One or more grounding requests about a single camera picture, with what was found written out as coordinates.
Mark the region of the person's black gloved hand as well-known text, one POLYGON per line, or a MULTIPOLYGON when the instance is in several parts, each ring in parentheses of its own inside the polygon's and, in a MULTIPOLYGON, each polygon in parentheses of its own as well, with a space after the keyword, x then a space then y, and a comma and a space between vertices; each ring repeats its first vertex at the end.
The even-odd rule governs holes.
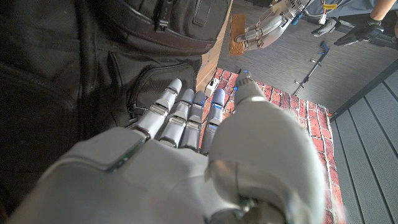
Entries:
POLYGON ((371 19, 370 17, 366 22, 362 22, 351 29, 346 35, 339 38, 334 45, 343 46, 351 45, 363 40, 369 41, 384 32, 381 21, 371 19))

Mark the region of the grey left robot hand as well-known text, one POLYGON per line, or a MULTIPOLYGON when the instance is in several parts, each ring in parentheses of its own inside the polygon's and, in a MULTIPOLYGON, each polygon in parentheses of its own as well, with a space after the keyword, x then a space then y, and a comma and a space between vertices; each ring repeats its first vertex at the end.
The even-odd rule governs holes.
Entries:
POLYGON ((255 24, 245 28, 235 41, 243 43, 244 51, 266 48, 311 3, 311 0, 281 0, 267 9, 255 24))

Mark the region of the person's grey gloved hand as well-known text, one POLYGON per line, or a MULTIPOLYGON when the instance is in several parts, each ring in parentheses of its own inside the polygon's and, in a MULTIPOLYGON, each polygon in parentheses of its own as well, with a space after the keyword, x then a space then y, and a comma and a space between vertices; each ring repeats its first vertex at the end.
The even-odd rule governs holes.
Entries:
POLYGON ((312 31, 312 35, 315 37, 320 37, 324 34, 333 32, 340 25, 341 22, 337 18, 335 17, 328 18, 323 25, 312 31))

